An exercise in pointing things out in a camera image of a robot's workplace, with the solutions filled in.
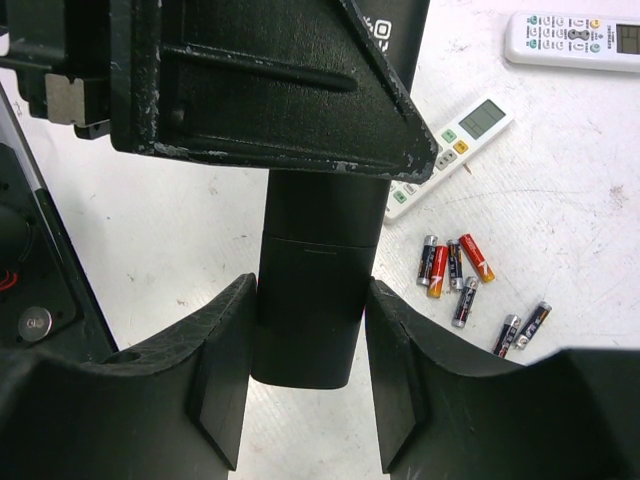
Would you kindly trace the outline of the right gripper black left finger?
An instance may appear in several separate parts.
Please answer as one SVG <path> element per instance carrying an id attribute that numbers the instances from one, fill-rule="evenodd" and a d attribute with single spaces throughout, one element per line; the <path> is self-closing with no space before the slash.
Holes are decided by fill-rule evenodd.
<path id="1" fill-rule="evenodd" d="M 256 324 L 243 274 L 105 362 L 1 353 L 5 479 L 224 479 L 238 464 Z"/>

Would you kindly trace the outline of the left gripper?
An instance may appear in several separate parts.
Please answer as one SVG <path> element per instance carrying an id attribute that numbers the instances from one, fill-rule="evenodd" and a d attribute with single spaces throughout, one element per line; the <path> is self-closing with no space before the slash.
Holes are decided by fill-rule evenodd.
<path id="1" fill-rule="evenodd" d="M 3 1 L 1 66 L 16 72 L 31 116 L 81 139 L 110 131 L 110 3 Z"/>

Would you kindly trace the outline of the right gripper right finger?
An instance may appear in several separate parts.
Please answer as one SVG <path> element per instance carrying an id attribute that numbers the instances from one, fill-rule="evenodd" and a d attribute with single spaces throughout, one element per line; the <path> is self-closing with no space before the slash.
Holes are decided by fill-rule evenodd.
<path id="1" fill-rule="evenodd" d="M 635 479 L 639 355 L 565 349 L 528 366 L 422 316 L 379 280 L 365 331 L 393 479 Z"/>

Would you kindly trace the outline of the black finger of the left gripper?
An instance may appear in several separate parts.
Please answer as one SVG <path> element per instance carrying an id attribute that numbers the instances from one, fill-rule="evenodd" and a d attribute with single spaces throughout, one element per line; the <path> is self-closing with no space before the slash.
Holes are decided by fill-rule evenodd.
<path id="1" fill-rule="evenodd" d="M 417 183 L 424 1 L 114 1 L 111 141 L 195 163 Z"/>

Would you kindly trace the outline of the black remote control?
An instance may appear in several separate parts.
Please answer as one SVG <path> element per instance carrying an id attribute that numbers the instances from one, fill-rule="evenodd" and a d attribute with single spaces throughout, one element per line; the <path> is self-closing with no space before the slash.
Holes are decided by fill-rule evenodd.
<path id="1" fill-rule="evenodd" d="M 337 389 L 349 379 L 391 184 L 343 174 L 269 174 L 252 377 Z"/>

